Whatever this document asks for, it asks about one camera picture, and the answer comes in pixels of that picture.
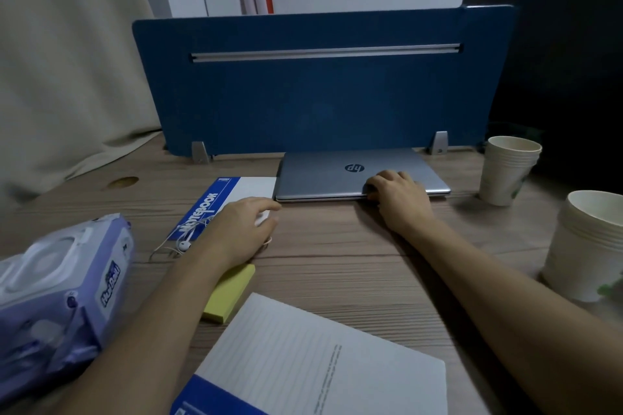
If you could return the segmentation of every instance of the hp logo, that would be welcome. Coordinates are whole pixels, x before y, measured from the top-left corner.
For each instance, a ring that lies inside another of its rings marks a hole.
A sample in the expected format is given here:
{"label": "hp logo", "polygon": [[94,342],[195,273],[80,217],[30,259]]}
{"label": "hp logo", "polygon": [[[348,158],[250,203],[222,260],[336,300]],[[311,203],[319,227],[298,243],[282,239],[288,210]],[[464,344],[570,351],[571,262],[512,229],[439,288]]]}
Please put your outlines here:
{"label": "hp logo", "polygon": [[363,171],[363,169],[365,169],[365,167],[363,167],[361,164],[349,164],[344,167],[344,169],[346,169],[348,172],[361,172]]}

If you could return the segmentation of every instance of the stacked paper cups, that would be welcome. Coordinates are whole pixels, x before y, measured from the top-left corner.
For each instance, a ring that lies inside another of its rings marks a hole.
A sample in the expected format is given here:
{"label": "stacked paper cups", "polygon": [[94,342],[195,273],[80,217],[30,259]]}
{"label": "stacked paper cups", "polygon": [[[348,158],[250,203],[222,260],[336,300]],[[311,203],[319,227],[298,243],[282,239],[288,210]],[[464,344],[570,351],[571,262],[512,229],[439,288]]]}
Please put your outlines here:
{"label": "stacked paper cups", "polygon": [[485,150],[479,197],[510,205],[541,154],[541,145],[515,136],[492,136]]}
{"label": "stacked paper cups", "polygon": [[595,302],[623,278],[623,196],[577,190],[567,196],[543,268],[551,288]]}

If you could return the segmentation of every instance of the yellow sticky note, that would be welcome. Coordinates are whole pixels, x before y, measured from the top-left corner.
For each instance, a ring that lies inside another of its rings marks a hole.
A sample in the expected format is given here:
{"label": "yellow sticky note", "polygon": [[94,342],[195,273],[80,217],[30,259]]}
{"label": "yellow sticky note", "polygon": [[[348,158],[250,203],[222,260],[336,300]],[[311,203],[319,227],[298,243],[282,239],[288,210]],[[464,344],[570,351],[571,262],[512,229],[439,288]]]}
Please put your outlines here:
{"label": "yellow sticky note", "polygon": [[219,324],[227,322],[229,314],[232,313],[236,302],[242,296],[254,274],[255,266],[253,264],[242,264],[223,274],[221,280],[214,287],[206,308],[203,309],[203,317]]}

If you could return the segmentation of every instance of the hand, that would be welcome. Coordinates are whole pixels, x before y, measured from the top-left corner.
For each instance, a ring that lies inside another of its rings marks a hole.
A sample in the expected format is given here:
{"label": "hand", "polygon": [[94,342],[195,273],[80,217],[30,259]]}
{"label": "hand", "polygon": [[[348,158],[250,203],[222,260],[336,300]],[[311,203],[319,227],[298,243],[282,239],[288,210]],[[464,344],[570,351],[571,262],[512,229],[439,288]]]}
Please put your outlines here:
{"label": "hand", "polygon": [[255,226],[257,215],[265,210],[279,209],[280,203],[262,197],[230,202],[199,235],[191,251],[218,255],[224,260],[225,270],[242,264],[261,248],[278,222],[276,217],[269,216],[260,226]]}
{"label": "hand", "polygon": [[413,227],[434,219],[424,187],[406,172],[381,171],[366,184],[376,188],[368,199],[379,203],[379,211],[390,230],[402,236]]}

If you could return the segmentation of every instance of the wooden desk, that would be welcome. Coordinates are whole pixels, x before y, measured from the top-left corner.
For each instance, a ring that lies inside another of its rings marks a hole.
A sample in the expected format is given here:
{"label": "wooden desk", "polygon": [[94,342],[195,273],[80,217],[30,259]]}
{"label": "wooden desk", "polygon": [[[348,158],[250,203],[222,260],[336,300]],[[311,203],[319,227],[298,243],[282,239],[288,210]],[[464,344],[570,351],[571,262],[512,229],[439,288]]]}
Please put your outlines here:
{"label": "wooden desk", "polygon": [[[121,320],[151,293],[172,258],[152,249],[218,176],[274,176],[279,158],[219,159],[208,166],[165,151],[157,136],[128,156],[72,179],[4,221],[2,254],[23,251],[45,233],[121,212],[132,222],[136,261]],[[435,213],[476,246],[530,276],[538,274],[568,190],[531,178],[513,207],[475,197],[482,156],[471,150],[426,157],[452,195]],[[127,188],[113,180],[137,176]],[[255,260],[253,290],[446,362],[450,414],[532,412],[531,404],[480,338],[427,263],[381,225],[375,207],[355,202],[285,205],[272,244]],[[186,382],[223,331],[201,322],[179,384]],[[11,413],[44,413],[50,397]]]}

